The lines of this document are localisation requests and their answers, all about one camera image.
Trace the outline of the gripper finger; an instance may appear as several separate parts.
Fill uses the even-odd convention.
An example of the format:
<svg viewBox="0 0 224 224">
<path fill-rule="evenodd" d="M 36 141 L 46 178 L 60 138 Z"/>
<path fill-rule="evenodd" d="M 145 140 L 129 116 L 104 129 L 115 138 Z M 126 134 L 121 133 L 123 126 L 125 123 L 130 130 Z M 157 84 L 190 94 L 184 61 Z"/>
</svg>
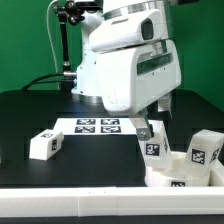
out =
<svg viewBox="0 0 224 224">
<path fill-rule="evenodd" d="M 148 121 L 145 111 L 139 111 L 135 115 L 130 116 L 129 119 L 136 129 L 136 134 L 140 141 L 148 141 L 152 138 L 153 128 Z"/>
<path fill-rule="evenodd" d="M 158 99 L 158 113 L 166 119 L 172 118 L 172 94 L 167 93 Z"/>
</svg>

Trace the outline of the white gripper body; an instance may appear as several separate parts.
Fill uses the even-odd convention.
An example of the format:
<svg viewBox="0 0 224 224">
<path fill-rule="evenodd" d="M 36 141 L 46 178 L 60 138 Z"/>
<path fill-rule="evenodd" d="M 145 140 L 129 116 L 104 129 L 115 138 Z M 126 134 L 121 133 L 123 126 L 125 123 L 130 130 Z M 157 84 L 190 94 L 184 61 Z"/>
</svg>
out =
<svg viewBox="0 0 224 224">
<path fill-rule="evenodd" d="M 91 33 L 96 73 L 105 109 L 133 115 L 181 83 L 176 47 L 166 39 L 159 9 L 108 19 Z"/>
</svg>

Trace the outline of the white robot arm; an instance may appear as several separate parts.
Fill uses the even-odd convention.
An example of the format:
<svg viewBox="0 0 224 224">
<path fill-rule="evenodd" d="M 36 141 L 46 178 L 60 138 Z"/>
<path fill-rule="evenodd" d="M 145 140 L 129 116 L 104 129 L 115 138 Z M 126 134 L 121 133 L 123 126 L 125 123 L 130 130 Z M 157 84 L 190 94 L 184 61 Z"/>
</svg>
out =
<svg viewBox="0 0 224 224">
<path fill-rule="evenodd" d="M 181 84 L 171 8 L 197 0 L 74 0 L 82 11 L 77 93 L 151 137 L 147 107 Z"/>
</svg>

